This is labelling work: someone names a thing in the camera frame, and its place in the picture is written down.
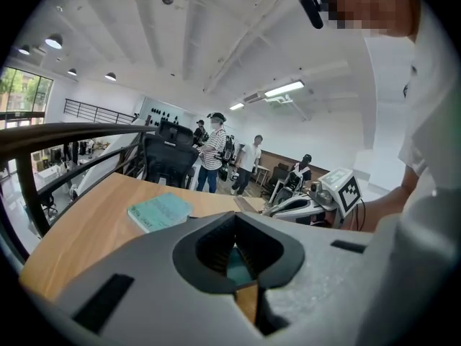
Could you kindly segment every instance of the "white sleeve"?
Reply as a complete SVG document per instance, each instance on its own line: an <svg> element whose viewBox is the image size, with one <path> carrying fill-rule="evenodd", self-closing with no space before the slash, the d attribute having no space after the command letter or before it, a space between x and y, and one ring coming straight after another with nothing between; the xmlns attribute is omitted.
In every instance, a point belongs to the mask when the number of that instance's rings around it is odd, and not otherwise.
<svg viewBox="0 0 461 346"><path fill-rule="evenodd" d="M418 149L413 145L410 137L406 136L403 142L402 149L398 154L398 158L418 175L421 176L426 168L426 162Z"/></svg>

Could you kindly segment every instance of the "wooden table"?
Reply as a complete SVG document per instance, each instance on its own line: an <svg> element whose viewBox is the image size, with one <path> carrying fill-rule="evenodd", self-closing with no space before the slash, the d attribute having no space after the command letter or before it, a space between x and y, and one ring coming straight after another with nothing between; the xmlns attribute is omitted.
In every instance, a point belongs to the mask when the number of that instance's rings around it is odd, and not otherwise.
<svg viewBox="0 0 461 346"><path fill-rule="evenodd" d="M166 192L193 204L192 215L197 218L240 211L233 196L161 186L114 173L75 203L43 237L26 261L19 281L55 300L70 280L143 234L127 216L127 208ZM262 210L261 198L246 200Z"/></svg>

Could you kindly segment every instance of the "headset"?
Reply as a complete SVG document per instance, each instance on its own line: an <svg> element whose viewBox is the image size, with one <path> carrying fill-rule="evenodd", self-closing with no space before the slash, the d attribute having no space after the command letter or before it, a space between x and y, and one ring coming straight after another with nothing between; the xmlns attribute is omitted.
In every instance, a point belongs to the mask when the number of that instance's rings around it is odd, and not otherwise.
<svg viewBox="0 0 461 346"><path fill-rule="evenodd" d="M312 26L317 30L323 27L323 21L320 16L320 12L328 11L327 5L328 0L320 0L321 4L318 3L317 0L298 0L301 3L301 6L304 8L304 11L309 17Z"/></svg>

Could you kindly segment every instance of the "black pants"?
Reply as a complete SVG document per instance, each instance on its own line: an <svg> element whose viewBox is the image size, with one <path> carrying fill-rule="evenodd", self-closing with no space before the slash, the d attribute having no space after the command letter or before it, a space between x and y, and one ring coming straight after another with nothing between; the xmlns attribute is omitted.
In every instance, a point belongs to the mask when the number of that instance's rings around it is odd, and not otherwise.
<svg viewBox="0 0 461 346"><path fill-rule="evenodd" d="M243 194L243 191L246 189L246 186L248 186L248 183L250 182L250 176L250 171L238 168L238 179L232 186L232 190L238 189L237 195Z"/></svg>

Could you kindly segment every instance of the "cap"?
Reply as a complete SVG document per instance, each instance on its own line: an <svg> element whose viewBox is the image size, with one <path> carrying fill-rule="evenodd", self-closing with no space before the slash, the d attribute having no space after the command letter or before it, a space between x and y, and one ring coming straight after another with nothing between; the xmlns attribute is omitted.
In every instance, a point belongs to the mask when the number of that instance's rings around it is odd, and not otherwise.
<svg viewBox="0 0 461 346"><path fill-rule="evenodd" d="M207 118L217 118L223 122L226 121L225 116L222 115L220 112L212 112L211 114L208 114Z"/></svg>

